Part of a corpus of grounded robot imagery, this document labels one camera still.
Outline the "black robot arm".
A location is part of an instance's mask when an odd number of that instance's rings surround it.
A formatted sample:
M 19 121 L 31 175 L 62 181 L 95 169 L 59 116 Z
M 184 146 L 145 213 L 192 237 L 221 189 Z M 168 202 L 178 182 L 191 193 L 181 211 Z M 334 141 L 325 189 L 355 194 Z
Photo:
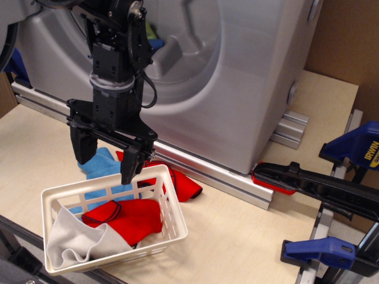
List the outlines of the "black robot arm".
M 81 1 L 92 56 L 91 101 L 70 99 L 68 125 L 75 157 L 90 161 L 102 140 L 123 150 L 122 184 L 129 184 L 154 156 L 158 135 L 140 118 L 145 68 L 152 64 L 142 1 Z

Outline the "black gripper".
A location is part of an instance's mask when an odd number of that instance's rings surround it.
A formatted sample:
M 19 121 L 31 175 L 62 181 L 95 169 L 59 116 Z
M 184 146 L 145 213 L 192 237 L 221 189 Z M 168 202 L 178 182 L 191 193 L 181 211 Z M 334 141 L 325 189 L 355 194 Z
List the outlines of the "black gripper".
M 75 158 L 79 164 L 90 161 L 97 152 L 97 140 L 123 149 L 121 184 L 131 183 L 155 155 L 158 134 L 140 118 L 143 88 L 106 90 L 94 88 L 93 101 L 70 99 L 68 125 Z

